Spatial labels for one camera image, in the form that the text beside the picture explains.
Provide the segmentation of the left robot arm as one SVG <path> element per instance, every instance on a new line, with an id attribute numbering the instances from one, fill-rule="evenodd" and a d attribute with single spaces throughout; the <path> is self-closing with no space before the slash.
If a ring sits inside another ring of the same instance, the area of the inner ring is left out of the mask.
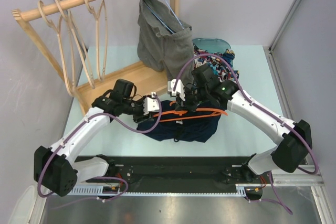
<path id="1" fill-rule="evenodd" d="M 34 180 L 37 192 L 42 198 L 51 194 L 65 196 L 76 183 L 101 178 L 110 182 L 115 178 L 116 169 L 112 160 L 97 155 L 85 161 L 77 157 L 98 132 L 111 122 L 125 125 L 118 117 L 131 115 L 135 120 L 148 119 L 161 111 L 161 104 L 155 92 L 135 100 L 136 86 L 130 81 L 119 79 L 113 89 L 97 97 L 83 119 L 66 136 L 50 147 L 40 146 L 34 153 Z"/>

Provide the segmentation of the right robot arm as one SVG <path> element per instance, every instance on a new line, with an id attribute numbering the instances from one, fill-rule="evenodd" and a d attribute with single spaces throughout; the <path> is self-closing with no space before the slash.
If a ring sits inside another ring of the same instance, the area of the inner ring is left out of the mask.
<path id="1" fill-rule="evenodd" d="M 295 122 L 273 113 L 246 91 L 240 91 L 231 80 L 220 81 L 207 65 L 193 70 L 194 82 L 191 87 L 181 80 L 168 82 L 168 91 L 176 98 L 177 110 L 194 111 L 205 102 L 236 113 L 262 130 L 276 147 L 252 155 L 241 168 L 243 179 L 254 183 L 261 174 L 273 169 L 293 173 L 312 148 L 310 124 L 304 120 Z"/>

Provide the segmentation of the orange plastic hanger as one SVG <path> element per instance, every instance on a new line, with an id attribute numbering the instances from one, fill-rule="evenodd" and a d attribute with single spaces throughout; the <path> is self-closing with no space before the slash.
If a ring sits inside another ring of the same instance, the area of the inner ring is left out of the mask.
<path id="1" fill-rule="evenodd" d="M 187 110 L 176 111 L 173 110 L 174 105 L 177 105 L 176 101 L 169 103 L 169 110 L 162 112 L 160 123 L 175 122 L 177 124 L 183 124 L 186 120 L 220 117 L 222 115 L 228 116 L 227 112 L 222 109 L 202 107 L 197 108 L 195 112 Z"/>

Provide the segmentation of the navy blue shorts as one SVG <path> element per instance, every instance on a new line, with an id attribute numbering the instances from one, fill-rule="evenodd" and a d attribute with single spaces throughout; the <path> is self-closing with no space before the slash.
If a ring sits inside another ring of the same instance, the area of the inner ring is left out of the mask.
<path id="1" fill-rule="evenodd" d="M 161 102 L 162 112 L 169 110 L 169 103 L 171 101 L 165 100 Z M 204 102 L 198 106 L 198 108 L 217 108 L 210 102 Z M 212 117 L 204 119 L 186 120 L 183 124 L 177 124 L 175 122 L 158 123 L 158 125 L 151 131 L 146 133 L 146 136 L 157 140 L 169 140 L 173 139 L 175 142 L 201 142 L 205 143 L 212 135 L 217 131 L 218 121 L 221 117 Z"/>

